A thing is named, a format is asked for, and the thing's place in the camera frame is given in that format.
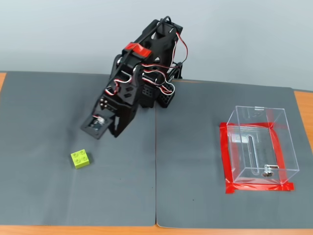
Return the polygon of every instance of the black robotic arm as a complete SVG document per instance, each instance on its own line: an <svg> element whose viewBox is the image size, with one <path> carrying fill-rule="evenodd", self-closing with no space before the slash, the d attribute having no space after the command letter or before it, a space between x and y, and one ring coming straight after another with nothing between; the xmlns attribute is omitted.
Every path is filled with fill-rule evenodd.
<svg viewBox="0 0 313 235"><path fill-rule="evenodd" d="M107 129L117 137L135 117L138 105L153 108L157 101L167 108L175 95L170 82L181 78L185 61L174 63L177 42L180 39L184 43L181 32L182 27L167 16L152 21L129 43L116 56L108 85L81 129L96 139Z"/></svg>

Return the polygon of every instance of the orange table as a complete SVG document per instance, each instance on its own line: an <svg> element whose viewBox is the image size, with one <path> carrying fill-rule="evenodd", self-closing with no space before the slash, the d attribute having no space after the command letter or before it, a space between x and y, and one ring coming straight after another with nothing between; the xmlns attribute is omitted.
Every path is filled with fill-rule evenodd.
<svg viewBox="0 0 313 235"><path fill-rule="evenodd" d="M5 79L0 73L0 90ZM294 92L311 148L313 148L313 93ZM149 234L149 235L311 235L313 229L167 229L152 227L70 227L70 226L0 226L0 235L103 235L103 234Z"/></svg>

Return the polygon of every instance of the gray table mat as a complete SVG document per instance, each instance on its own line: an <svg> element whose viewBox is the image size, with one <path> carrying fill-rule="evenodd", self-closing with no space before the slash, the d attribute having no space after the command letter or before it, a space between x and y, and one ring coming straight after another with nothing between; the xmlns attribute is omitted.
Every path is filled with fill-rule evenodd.
<svg viewBox="0 0 313 235"><path fill-rule="evenodd" d="M152 226L155 110L115 139L80 130L108 76L9 72L0 96L0 224ZM90 165L75 169L70 153Z"/></svg>
<svg viewBox="0 0 313 235"><path fill-rule="evenodd" d="M313 157L290 88L175 82L156 109L156 218L174 228L313 228ZM300 172L295 191L225 194L219 125L236 105L284 108Z"/></svg>

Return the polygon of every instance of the transparent plastic box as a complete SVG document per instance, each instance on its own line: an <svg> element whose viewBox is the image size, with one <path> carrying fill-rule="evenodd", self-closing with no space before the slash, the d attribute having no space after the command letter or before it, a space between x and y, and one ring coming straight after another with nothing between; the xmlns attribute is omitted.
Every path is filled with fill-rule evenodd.
<svg viewBox="0 0 313 235"><path fill-rule="evenodd" d="M227 134L234 183L282 185L299 171L284 109L236 106Z"/></svg>

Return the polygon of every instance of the gray wall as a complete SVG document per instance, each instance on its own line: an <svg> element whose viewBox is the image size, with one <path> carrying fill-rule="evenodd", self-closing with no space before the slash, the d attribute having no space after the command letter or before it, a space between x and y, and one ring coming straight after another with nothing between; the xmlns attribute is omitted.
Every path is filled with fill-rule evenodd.
<svg viewBox="0 0 313 235"><path fill-rule="evenodd" d="M0 71L109 73L170 15L184 78L313 90L312 12L312 0L0 0Z"/></svg>

